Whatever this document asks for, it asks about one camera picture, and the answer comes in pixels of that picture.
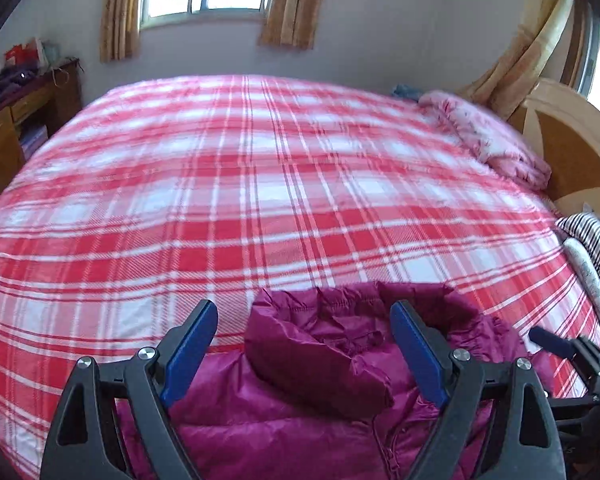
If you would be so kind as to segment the magenta puffer down jacket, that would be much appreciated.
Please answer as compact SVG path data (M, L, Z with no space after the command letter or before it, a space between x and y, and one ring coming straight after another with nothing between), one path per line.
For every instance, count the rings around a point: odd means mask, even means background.
M445 284L350 284L253 301L238 351L204 358L170 408L207 479L402 479L438 417L394 342L409 302L454 348L486 362L527 355L519 333Z

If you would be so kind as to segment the wooden bed headboard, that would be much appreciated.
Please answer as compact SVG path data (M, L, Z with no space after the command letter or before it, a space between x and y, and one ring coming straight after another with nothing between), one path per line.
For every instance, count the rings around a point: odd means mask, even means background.
M509 117L552 170L545 191L564 216L600 216L600 111L571 88L541 78Z

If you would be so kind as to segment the pink floral folded quilt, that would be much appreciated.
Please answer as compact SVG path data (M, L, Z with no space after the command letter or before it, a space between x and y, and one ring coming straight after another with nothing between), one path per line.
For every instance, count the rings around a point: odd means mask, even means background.
M547 189L552 175L550 165L508 122L481 106L440 90L424 93L418 104L438 112L475 159L499 176L534 192Z

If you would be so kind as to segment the red white plaid bed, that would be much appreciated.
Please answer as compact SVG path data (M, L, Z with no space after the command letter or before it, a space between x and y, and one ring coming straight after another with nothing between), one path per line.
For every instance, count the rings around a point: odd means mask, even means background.
M452 287L513 326L550 392L582 391L527 336L600 342L553 205L432 108L261 76L111 90L0 195L1 452L36 478L76 360L128 358L200 300L227 353L264 290L370 282Z

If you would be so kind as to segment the beige curtain beside headboard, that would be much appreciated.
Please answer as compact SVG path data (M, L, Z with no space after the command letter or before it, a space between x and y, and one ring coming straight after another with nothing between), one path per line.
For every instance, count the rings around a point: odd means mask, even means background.
M506 120L540 79L565 31L574 0L527 0L505 52L460 96Z

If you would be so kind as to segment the folded items in desk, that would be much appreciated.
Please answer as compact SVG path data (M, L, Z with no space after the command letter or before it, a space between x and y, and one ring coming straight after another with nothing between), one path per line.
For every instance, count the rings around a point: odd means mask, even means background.
M19 140L24 160L27 162L47 140L48 132L46 125L27 128Z

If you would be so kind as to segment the brown wooden desk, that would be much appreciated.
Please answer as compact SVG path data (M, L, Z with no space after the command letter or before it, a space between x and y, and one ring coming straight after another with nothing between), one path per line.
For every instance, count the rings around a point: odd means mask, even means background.
M20 139L44 126L53 136L83 108L82 66L76 58L9 93L0 103L0 195L26 163Z

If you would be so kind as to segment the blue item behind bed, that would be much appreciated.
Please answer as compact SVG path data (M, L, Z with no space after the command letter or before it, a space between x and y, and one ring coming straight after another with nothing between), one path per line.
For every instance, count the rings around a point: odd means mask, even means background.
M411 87L408 84L397 84L391 91L394 98L418 102L424 92L417 88Z

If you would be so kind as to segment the pile of clutter on desk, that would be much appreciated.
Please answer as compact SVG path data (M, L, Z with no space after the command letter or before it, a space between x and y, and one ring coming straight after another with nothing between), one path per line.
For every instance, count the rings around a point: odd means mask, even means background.
M0 104L32 82L53 73L59 60L56 44L31 38L26 44L16 44L0 56Z

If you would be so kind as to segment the left beige curtain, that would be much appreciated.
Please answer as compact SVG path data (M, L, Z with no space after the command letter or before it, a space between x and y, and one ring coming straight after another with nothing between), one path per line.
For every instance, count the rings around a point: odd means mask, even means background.
M142 0L102 0L99 59L110 63L134 58L140 48Z

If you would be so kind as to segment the right beige curtain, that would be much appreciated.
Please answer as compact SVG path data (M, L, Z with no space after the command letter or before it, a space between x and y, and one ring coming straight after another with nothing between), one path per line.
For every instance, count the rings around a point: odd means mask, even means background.
M310 50L314 46L322 0L271 0L260 44Z

